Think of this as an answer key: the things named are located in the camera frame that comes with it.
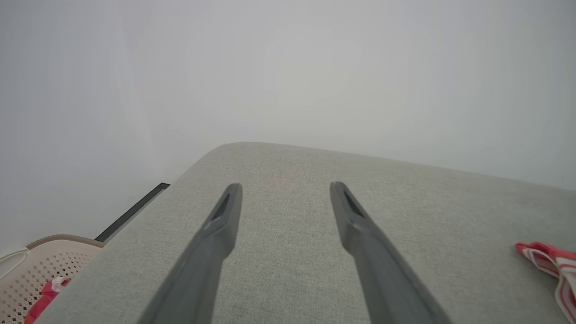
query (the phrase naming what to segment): gray fabric upholstery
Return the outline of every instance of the gray fabric upholstery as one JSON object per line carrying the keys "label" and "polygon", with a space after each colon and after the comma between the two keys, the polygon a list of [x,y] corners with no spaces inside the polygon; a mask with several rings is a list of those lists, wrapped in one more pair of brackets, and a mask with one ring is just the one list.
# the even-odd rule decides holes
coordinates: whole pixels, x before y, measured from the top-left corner
{"label": "gray fabric upholstery", "polygon": [[454,323],[566,323],[556,280],[513,247],[576,250],[576,192],[296,146],[224,145],[162,193],[38,323],[135,323],[229,183],[244,187],[214,323],[365,323],[329,199],[345,182]]}

